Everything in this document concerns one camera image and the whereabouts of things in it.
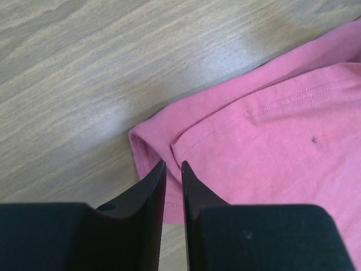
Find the pink t-shirt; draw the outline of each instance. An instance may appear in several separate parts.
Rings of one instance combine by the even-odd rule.
[[[322,206],[361,269],[361,20],[167,106],[129,137],[140,178],[167,163],[165,222],[183,223],[187,160],[231,204]]]

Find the fabric fold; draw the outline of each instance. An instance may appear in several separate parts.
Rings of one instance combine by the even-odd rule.
[[[169,105],[129,138],[140,178],[167,163],[165,222],[183,223],[187,160],[231,204],[324,207],[361,268],[361,20]]]

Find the wood grain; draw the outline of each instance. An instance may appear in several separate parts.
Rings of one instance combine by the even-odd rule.
[[[137,181],[132,126],[360,15],[360,0],[0,0],[0,201],[112,199]],[[185,255],[165,225],[160,270]]]

